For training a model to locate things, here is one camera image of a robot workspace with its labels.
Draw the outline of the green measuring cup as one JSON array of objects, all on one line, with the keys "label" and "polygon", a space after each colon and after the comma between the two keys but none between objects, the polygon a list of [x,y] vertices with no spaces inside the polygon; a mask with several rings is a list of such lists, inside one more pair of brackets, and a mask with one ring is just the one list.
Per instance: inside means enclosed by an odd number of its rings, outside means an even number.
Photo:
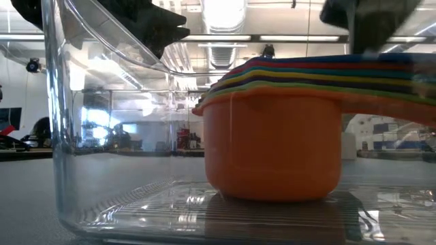
[{"label": "green measuring cup", "polygon": [[396,93],[396,92],[387,92],[387,91],[376,91],[369,90],[363,88],[347,88],[340,86],[326,86],[326,85],[318,85],[318,84],[304,84],[304,83],[278,83],[278,82],[269,82],[264,80],[255,80],[253,82],[248,82],[247,84],[231,86],[230,88],[218,88],[217,90],[209,91],[202,94],[202,99],[209,99],[215,95],[220,95],[229,92],[236,91],[245,91],[252,88],[260,88],[260,87],[271,87],[271,88],[308,88],[311,91],[330,91],[330,92],[338,92],[338,93],[351,93],[356,95],[371,95],[376,97],[385,97],[391,99],[399,99],[402,101],[409,101],[413,103],[426,104],[436,106],[436,99],[431,98],[421,98],[417,95],[409,95],[405,93]]}]

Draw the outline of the teal measuring cup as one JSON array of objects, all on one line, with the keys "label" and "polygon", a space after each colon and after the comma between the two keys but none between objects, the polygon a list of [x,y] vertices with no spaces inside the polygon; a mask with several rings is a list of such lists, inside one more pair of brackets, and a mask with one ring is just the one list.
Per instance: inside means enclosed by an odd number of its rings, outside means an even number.
[{"label": "teal measuring cup", "polygon": [[414,78],[425,78],[436,82],[436,73],[414,73],[410,71],[392,71],[392,70],[377,70],[377,69],[309,69],[309,68],[278,68],[278,67],[262,67],[255,66],[238,71],[236,73],[227,73],[221,79],[235,78],[249,73],[250,71],[271,71],[271,72],[294,72],[302,74],[322,74],[333,76],[359,76],[372,78],[398,78],[412,80]]}]

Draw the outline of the orange measuring cup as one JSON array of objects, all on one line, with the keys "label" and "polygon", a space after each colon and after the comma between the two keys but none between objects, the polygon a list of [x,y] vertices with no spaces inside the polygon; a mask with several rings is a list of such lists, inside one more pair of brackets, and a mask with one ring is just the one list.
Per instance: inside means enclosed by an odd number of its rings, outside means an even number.
[{"label": "orange measuring cup", "polygon": [[436,100],[266,84],[209,95],[192,112],[204,121],[210,184],[257,201],[320,199],[337,187],[344,113],[436,127]]}]

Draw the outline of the silver ventilation duct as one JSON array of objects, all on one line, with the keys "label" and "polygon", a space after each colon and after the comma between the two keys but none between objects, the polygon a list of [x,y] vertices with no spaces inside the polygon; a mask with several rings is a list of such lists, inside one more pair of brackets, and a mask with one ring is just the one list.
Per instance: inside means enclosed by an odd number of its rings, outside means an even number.
[{"label": "silver ventilation duct", "polygon": [[[201,0],[202,20],[207,34],[241,34],[248,0]],[[208,44],[209,63],[215,69],[229,69],[236,58],[236,43]]]}]

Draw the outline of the dark wall screen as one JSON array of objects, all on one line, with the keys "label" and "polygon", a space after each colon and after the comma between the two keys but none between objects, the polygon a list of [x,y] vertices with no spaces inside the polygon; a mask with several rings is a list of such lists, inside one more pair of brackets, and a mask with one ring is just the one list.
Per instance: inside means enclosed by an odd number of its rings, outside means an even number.
[{"label": "dark wall screen", "polygon": [[13,126],[14,130],[20,129],[22,108],[0,108],[0,131]]}]

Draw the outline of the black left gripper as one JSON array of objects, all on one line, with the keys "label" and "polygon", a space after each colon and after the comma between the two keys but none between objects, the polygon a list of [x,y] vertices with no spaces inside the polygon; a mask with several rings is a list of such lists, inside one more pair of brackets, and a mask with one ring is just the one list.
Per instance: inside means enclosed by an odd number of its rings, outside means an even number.
[{"label": "black left gripper", "polygon": [[183,26],[187,18],[175,13],[159,13],[152,0],[98,0],[131,34],[160,59],[165,48],[190,35]]}]

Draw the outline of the clear plastic basket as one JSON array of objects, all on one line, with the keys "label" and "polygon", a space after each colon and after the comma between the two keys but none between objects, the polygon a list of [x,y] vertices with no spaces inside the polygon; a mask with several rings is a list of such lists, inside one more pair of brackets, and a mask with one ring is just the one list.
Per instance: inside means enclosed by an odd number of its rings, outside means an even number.
[{"label": "clear plastic basket", "polygon": [[[241,34],[207,34],[201,0],[152,0],[190,35],[158,59],[98,0],[40,0],[57,208],[84,237],[138,245],[436,245],[436,127],[344,113],[357,158],[327,196],[257,201],[206,177],[192,110],[234,68],[271,63],[436,64],[436,0],[422,0],[378,52],[350,52],[325,0],[248,0]],[[208,44],[236,43],[229,69]],[[275,57],[262,57],[272,44]]]}]

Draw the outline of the person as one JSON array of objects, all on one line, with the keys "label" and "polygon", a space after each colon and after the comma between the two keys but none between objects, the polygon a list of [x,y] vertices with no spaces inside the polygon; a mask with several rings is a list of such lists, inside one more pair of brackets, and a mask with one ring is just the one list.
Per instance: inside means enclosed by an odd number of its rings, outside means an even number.
[{"label": "person", "polygon": [[25,135],[22,142],[31,148],[51,148],[52,137],[50,128],[50,118],[43,117],[39,119],[33,126],[28,135]]}]

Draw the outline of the red measuring cup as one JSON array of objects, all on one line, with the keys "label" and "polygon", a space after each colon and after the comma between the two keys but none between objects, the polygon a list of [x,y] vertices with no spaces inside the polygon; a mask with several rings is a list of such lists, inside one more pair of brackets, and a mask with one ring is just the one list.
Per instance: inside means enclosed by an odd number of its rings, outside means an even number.
[{"label": "red measuring cup", "polygon": [[436,70],[435,63],[418,64],[398,64],[398,63],[271,63],[266,61],[255,61],[234,68],[230,73],[240,73],[252,67],[272,67],[272,68],[298,68],[298,69],[375,69],[391,71],[432,71]]}]

